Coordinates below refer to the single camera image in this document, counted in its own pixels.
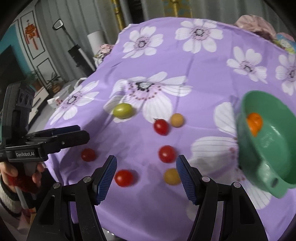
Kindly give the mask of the person left hand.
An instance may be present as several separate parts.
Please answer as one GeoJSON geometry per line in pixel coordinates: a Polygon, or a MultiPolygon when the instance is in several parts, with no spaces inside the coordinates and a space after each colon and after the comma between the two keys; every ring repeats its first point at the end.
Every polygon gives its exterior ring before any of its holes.
{"type": "MultiPolygon", "coordinates": [[[[37,164],[37,170],[32,175],[33,182],[37,185],[37,187],[41,186],[41,178],[42,178],[42,172],[44,172],[45,168],[41,163],[37,164]]],[[[4,184],[12,190],[12,192],[16,192],[14,185],[9,180],[9,176],[11,177],[17,177],[18,171],[17,169],[12,166],[10,163],[7,162],[1,162],[1,176],[3,178],[4,184]]]]}

